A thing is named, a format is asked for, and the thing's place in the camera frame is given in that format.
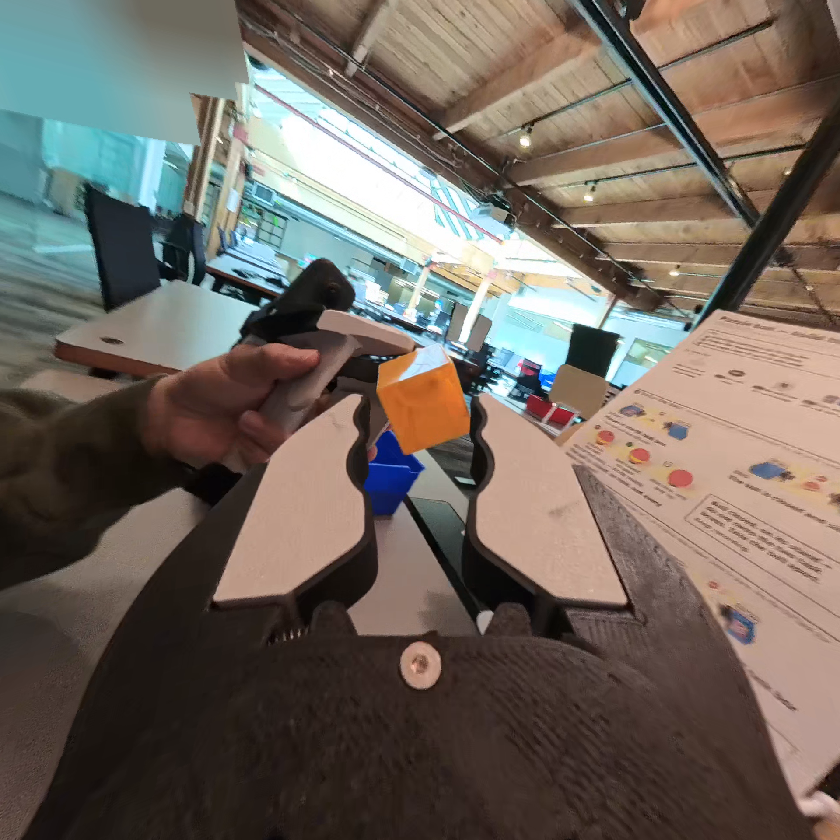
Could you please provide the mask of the yellow toy block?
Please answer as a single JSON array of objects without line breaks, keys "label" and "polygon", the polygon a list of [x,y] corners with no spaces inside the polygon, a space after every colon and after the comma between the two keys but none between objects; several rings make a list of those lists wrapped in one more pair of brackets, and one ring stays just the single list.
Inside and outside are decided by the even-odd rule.
[{"label": "yellow toy block", "polygon": [[404,455],[469,432],[470,414],[457,370],[439,344],[381,363],[376,394]]}]

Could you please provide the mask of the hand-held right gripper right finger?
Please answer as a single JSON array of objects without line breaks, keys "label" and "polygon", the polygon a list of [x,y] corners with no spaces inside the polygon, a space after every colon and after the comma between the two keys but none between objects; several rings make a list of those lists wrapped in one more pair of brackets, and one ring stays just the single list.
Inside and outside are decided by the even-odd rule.
[{"label": "hand-held right gripper right finger", "polygon": [[568,456],[492,395],[470,407],[474,445],[461,569],[488,610],[518,603],[622,611],[627,592]]}]

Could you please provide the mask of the red plastic bin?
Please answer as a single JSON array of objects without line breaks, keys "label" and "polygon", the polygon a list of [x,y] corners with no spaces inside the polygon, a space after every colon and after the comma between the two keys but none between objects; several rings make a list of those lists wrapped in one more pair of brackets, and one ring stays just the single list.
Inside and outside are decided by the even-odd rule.
[{"label": "red plastic bin", "polygon": [[528,395],[524,412],[540,424],[547,424],[558,430],[573,424],[579,416],[576,411],[551,403],[548,398],[537,393]]}]

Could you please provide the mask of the black frame beam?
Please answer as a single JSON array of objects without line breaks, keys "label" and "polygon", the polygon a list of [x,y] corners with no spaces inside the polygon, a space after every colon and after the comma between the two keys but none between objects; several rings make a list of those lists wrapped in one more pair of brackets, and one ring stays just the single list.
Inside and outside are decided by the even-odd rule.
[{"label": "black frame beam", "polygon": [[730,175],[723,159],[639,44],[629,24],[610,2],[573,1],[572,4],[609,49],[612,57],[625,69],[630,81],[656,111],[683,150],[703,171],[728,209],[748,228],[753,228],[760,218],[758,209]]}]

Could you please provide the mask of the black upright panel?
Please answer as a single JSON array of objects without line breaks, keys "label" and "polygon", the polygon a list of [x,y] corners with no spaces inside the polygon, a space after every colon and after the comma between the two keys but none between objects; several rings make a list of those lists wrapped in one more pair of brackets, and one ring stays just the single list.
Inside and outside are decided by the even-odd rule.
[{"label": "black upright panel", "polygon": [[571,328],[565,364],[607,380],[621,340],[622,337],[618,333],[575,323]]}]

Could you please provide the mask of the blue plastic bin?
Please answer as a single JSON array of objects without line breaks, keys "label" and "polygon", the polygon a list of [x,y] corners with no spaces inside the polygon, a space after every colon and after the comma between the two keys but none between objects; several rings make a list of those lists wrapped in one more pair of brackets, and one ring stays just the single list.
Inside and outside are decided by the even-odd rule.
[{"label": "blue plastic bin", "polygon": [[405,455],[392,430],[375,444],[376,455],[368,465],[364,490],[377,518],[391,517],[403,503],[424,465],[415,455]]}]

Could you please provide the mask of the black metal pole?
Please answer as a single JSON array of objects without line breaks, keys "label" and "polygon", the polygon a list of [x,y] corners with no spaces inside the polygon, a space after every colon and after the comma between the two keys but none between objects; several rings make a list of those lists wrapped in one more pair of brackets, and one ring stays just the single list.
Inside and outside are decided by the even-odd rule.
[{"label": "black metal pole", "polygon": [[800,280],[799,270],[784,256],[784,241],[799,220],[839,153],[839,100],[821,121],[805,146],[791,174],[784,180],[767,209],[733,260],[728,273],[698,314],[695,328],[718,311],[740,309],[755,283],[772,261],[780,261]]}]

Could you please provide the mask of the beige wooden panel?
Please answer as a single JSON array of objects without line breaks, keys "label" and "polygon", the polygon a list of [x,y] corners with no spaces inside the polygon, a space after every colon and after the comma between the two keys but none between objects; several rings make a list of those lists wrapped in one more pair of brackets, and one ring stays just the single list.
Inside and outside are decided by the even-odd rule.
[{"label": "beige wooden panel", "polygon": [[601,410],[610,387],[601,376],[563,364],[554,376],[548,400],[586,421]]}]

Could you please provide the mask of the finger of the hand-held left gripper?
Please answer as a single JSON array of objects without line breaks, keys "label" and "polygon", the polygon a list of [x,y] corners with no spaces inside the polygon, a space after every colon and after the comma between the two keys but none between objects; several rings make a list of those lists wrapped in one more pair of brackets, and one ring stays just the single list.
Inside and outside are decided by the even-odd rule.
[{"label": "finger of the hand-held left gripper", "polygon": [[321,331],[351,336],[359,345],[353,353],[356,356],[403,356],[417,348],[408,333],[346,311],[327,309],[320,314],[316,326]]}]

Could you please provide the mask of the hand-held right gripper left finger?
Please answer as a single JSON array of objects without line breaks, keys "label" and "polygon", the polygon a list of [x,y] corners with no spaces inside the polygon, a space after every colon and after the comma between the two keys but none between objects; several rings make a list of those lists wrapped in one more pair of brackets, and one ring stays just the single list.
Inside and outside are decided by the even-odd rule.
[{"label": "hand-held right gripper left finger", "polygon": [[218,608],[351,607],[371,590],[377,548],[368,475],[370,407],[351,394],[268,462],[217,584]]}]

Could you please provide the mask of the black office chair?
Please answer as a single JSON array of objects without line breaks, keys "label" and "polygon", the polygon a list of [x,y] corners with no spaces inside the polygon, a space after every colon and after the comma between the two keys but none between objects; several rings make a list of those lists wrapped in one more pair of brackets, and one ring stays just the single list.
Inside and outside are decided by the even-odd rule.
[{"label": "black office chair", "polygon": [[158,266],[163,280],[200,286],[206,274],[205,227],[189,213],[174,220],[162,246]]}]

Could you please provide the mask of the person's left hand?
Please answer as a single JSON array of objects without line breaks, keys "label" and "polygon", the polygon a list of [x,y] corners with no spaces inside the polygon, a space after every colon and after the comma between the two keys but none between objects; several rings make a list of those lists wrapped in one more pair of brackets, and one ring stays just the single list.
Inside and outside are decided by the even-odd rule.
[{"label": "person's left hand", "polygon": [[316,350],[240,344],[167,375],[150,390],[143,445],[152,455],[194,466],[222,463],[231,452],[247,466],[265,463],[288,434],[263,416],[261,407],[279,383],[300,379],[319,362]]}]

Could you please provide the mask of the printed instruction sheet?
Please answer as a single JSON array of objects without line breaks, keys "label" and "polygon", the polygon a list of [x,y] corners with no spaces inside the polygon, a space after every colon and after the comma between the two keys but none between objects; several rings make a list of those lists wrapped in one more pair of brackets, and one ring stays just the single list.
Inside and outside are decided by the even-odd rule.
[{"label": "printed instruction sheet", "polygon": [[716,311],[563,444],[684,567],[786,780],[839,755],[839,337]]}]

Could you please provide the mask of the person's left forearm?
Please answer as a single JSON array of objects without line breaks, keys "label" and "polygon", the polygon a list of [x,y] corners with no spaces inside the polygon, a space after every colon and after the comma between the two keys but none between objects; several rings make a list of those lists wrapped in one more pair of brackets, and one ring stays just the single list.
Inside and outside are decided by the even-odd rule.
[{"label": "person's left forearm", "polygon": [[191,477],[192,467],[144,446],[155,384],[84,403],[2,389],[2,590],[84,559],[129,510]]}]

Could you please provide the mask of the black flat pad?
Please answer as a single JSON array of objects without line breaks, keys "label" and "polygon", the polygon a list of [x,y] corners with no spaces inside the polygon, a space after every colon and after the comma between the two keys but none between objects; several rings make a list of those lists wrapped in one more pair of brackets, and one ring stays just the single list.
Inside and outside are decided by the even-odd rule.
[{"label": "black flat pad", "polygon": [[463,519],[444,500],[407,497],[406,507],[461,605],[470,618],[476,620],[485,607],[465,583],[463,549],[466,525]]}]

